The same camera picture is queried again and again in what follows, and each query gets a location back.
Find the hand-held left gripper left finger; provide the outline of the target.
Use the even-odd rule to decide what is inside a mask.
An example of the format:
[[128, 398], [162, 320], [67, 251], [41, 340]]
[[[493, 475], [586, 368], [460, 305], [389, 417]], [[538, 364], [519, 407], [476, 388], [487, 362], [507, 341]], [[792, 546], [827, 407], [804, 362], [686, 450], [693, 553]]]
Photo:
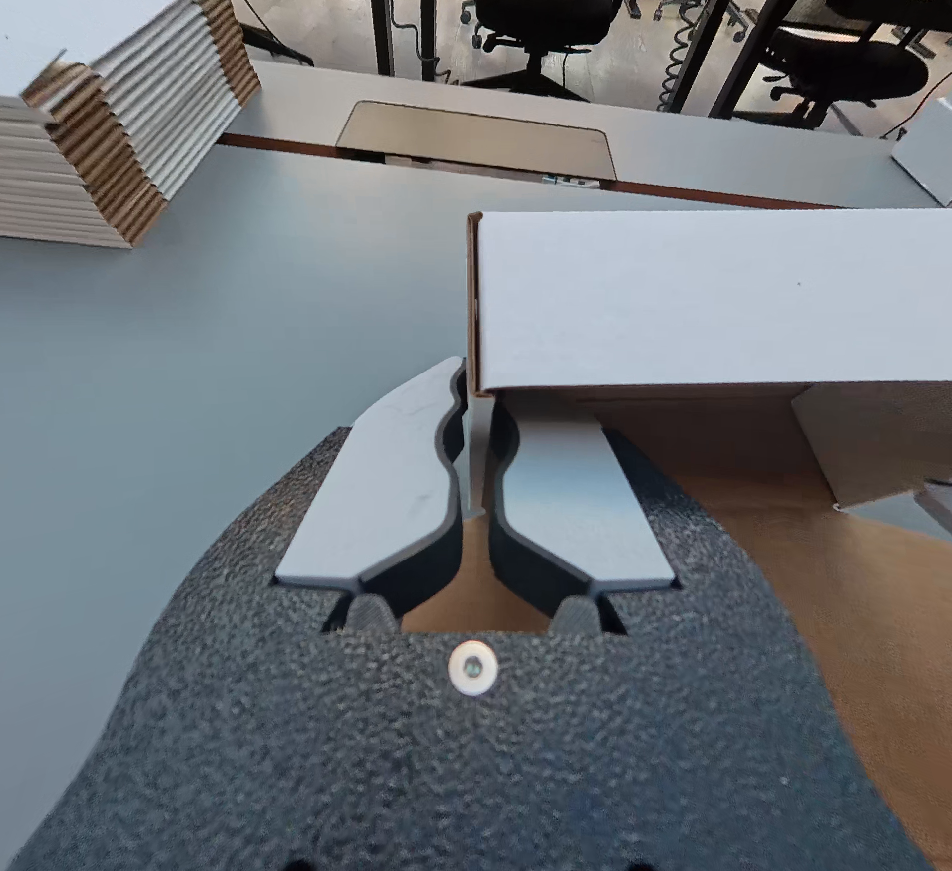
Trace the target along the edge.
[[398, 617], [457, 574], [466, 362], [449, 357], [355, 421], [276, 568], [282, 585], [383, 598]]

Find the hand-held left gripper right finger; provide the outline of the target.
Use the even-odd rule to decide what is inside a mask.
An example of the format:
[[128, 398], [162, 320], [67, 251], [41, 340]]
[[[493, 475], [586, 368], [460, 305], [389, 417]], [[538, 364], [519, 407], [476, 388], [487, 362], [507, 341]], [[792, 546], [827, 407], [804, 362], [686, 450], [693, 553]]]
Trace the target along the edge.
[[662, 551], [601, 423], [548, 397], [495, 401], [488, 533], [494, 573], [553, 618], [566, 598], [671, 588]]

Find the white cardboard box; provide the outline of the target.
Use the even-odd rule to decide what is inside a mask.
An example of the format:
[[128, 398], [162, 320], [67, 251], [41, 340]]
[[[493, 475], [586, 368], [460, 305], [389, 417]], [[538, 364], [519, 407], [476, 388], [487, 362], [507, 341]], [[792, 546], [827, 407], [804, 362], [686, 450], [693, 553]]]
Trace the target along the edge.
[[486, 214], [479, 389], [593, 415], [669, 589], [413, 688], [440, 869], [950, 869], [950, 543], [857, 514], [950, 477], [950, 212]]

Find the stack of folded white boxes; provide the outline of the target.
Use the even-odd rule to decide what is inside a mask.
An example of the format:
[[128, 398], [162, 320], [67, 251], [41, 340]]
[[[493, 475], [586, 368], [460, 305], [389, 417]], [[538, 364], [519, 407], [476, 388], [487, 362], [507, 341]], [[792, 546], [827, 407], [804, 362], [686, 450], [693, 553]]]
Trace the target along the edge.
[[926, 103], [922, 114], [893, 146], [890, 157], [934, 200], [951, 205], [951, 101]]

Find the pile of flat cardboard sheets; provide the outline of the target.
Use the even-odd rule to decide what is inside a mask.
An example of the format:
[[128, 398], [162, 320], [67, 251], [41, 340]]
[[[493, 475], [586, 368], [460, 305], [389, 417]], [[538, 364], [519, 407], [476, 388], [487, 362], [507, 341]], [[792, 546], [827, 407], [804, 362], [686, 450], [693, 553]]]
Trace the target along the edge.
[[136, 246], [259, 90], [231, 0], [2, 0], [2, 237]]

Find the black desk frame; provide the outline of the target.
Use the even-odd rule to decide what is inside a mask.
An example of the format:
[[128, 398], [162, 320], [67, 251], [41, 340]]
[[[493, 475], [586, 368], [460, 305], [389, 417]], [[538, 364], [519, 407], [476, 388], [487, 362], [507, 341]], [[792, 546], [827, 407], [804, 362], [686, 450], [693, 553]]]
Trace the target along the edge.
[[[766, 0], [752, 31], [742, 45], [733, 67], [720, 89], [708, 116], [730, 119], [736, 113], [740, 98], [756, 68], [761, 64], [771, 37], [780, 28], [797, 0]], [[700, 0], [686, 0], [683, 7], [684, 26], [676, 33], [674, 52], [684, 52], [672, 59], [665, 70], [657, 109], [666, 113], [680, 113], [700, 72], [721, 19], [730, 0], [707, 0], [699, 16], [694, 13]]]
[[[393, 1], [370, 0], [374, 31], [377, 72], [393, 77], [394, 57], [392, 41]], [[420, 25], [415, 32], [415, 48], [419, 51], [423, 81], [437, 79], [438, 57], [436, 54], [437, 0], [420, 0]]]

